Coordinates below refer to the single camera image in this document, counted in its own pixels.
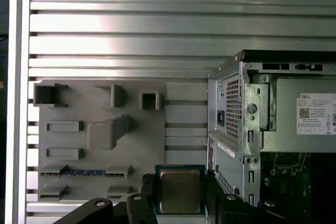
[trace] bolt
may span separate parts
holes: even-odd
[[[265,205],[268,206],[268,207],[274,207],[275,204],[271,201],[265,201]]]
[[[257,106],[254,103],[251,103],[247,106],[247,111],[250,114],[254,114],[257,112]]]
[[[227,198],[228,200],[235,200],[235,199],[236,199],[236,196],[234,196],[234,195],[228,195],[226,198]]]
[[[105,204],[106,203],[104,201],[99,201],[99,202],[96,203],[96,206],[97,207],[102,207],[102,206],[105,206]]]

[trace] aluminum frame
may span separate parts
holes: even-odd
[[[55,4],[57,1],[64,2],[65,4]],[[170,82],[178,81],[183,83],[203,82],[205,74],[212,67],[211,64],[213,63],[213,67],[217,65],[218,57],[223,57],[223,60],[225,60],[226,57],[241,50],[242,45],[245,48],[252,49],[280,50],[286,47],[290,50],[336,50],[336,44],[333,39],[335,33],[331,32],[336,30],[333,29],[335,26],[334,9],[336,8],[334,0],[199,0],[199,2],[198,0],[180,0],[181,4],[171,3],[167,5],[162,4],[172,0],[146,0],[149,3],[142,3],[141,0],[74,0],[73,7],[69,7],[69,2],[71,1],[73,0],[32,0],[30,3],[30,0],[10,0],[6,191],[12,197],[6,197],[6,223],[25,223],[25,221],[27,223],[52,223],[59,218],[56,217],[57,215],[73,209],[70,207],[64,208],[64,206],[71,205],[76,207],[81,204],[81,202],[58,202],[57,204],[48,205],[36,201],[37,194],[34,192],[34,185],[37,184],[35,180],[36,172],[31,170],[26,172],[27,159],[31,159],[31,156],[28,156],[26,153],[27,143],[33,145],[34,143],[38,143],[38,136],[36,135],[37,126],[33,125],[37,119],[35,116],[36,111],[28,113],[30,106],[28,105],[29,97],[27,98],[29,86],[34,81],[52,79],[54,77],[89,79],[123,79],[135,77],[148,79],[162,78]],[[116,2],[131,3],[111,5],[111,3]],[[268,19],[270,22],[268,26],[275,24],[274,27],[280,28],[281,32],[275,33],[265,28],[265,23],[260,22],[261,19],[257,19],[260,22],[260,26],[255,27],[254,30],[251,29],[252,27],[248,23],[245,23],[245,26],[240,29],[240,31],[246,31],[243,36],[239,33],[225,34],[221,30],[217,30],[218,33],[215,36],[213,34],[205,34],[201,30],[196,30],[196,33],[193,35],[185,35],[178,34],[178,29],[174,30],[174,34],[158,35],[146,34],[147,30],[143,29],[143,33],[140,35],[122,34],[116,38],[115,41],[118,42],[117,47],[112,46],[110,38],[105,38],[107,34],[76,34],[78,35],[75,39],[77,42],[82,41],[79,39],[81,37],[98,37],[101,40],[97,39],[97,41],[106,46],[105,48],[100,48],[100,51],[91,51],[95,55],[84,56],[82,55],[83,51],[73,50],[73,48],[67,49],[66,43],[63,43],[63,46],[60,45],[60,49],[63,51],[47,52],[42,50],[43,48],[34,46],[36,45],[33,44],[35,37],[42,38],[42,36],[45,36],[50,39],[53,37],[57,39],[59,38],[58,36],[70,38],[75,34],[55,34],[53,32],[29,34],[29,8],[38,14],[78,13],[83,11],[110,12],[111,10],[121,14],[135,12],[138,14],[141,13],[141,15],[147,14],[148,11],[156,14],[173,12],[174,15],[186,15],[188,12],[191,12],[200,16],[205,15],[208,19],[211,19],[214,14],[217,16],[239,16],[244,14],[244,18],[246,18],[245,15],[274,15],[275,17]],[[316,19],[312,23],[312,26],[309,23],[304,25],[303,22],[300,22],[300,26],[293,26],[292,33],[284,31],[292,24],[292,19],[301,19],[302,16],[306,19],[309,18],[308,14],[310,17],[313,16]],[[321,17],[321,14],[329,16],[329,21],[322,20],[324,17]],[[206,19],[198,18],[194,20],[201,20],[203,22]],[[234,18],[232,20],[235,20],[237,24],[242,22],[241,19]],[[328,29],[323,31],[322,27],[328,27]],[[135,43],[136,47],[130,46],[130,42]],[[34,55],[35,59],[32,59],[29,63],[32,65],[35,64],[36,67],[28,68],[28,59],[31,54]],[[96,59],[109,58],[111,56],[115,58],[122,56],[122,60],[116,64],[117,69],[113,69],[115,67],[113,61],[108,61],[107,64],[109,66],[106,68],[100,65],[104,64],[103,61],[97,63],[98,66],[94,67],[89,66],[90,60],[86,61],[86,66],[74,64],[71,60],[67,62],[66,66],[60,63],[62,59],[68,60],[76,57]],[[140,60],[139,65],[137,62],[134,62],[131,65],[132,68],[130,68],[129,63],[134,60],[134,57],[139,57],[137,58]],[[175,63],[171,63],[166,68],[167,61],[163,60],[164,57],[167,57],[167,60],[175,57],[175,63],[180,68],[177,67],[178,69],[170,71],[170,69],[174,68]],[[51,58],[56,60],[49,62],[48,59]],[[155,63],[151,64],[151,68],[143,69],[151,60],[155,60]],[[186,125],[187,130],[183,131],[180,128],[172,127],[174,130],[169,130],[169,134],[186,134],[187,137],[193,134],[204,135],[203,130],[198,130],[200,128],[188,126],[190,125]],[[182,162],[186,160],[183,156],[186,154],[184,151],[168,150],[167,152],[169,153],[168,161],[170,162]],[[190,151],[190,157],[193,158],[192,161],[199,162],[204,157],[202,155],[204,155],[202,151]],[[55,216],[34,215],[41,213],[49,213],[49,215],[54,213]]]

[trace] screw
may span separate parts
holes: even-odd
[[[105,202],[104,201],[99,201],[99,202],[96,203],[96,206],[97,207],[105,206]]]
[[[265,201],[265,205],[268,207],[275,207],[275,204],[271,201]]]
[[[234,195],[228,195],[226,198],[227,198],[228,200],[235,200],[235,199],[236,199],[236,196],[234,196]]]

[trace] power supply label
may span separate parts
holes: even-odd
[[[301,94],[297,99],[297,134],[336,134],[336,94]]]

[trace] sticker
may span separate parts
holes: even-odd
[[[225,147],[223,144],[218,143],[218,147],[221,148],[224,152],[229,154],[231,157],[235,158],[235,153],[231,151],[228,147]]]
[[[297,99],[297,134],[336,134],[336,94],[301,94]]]

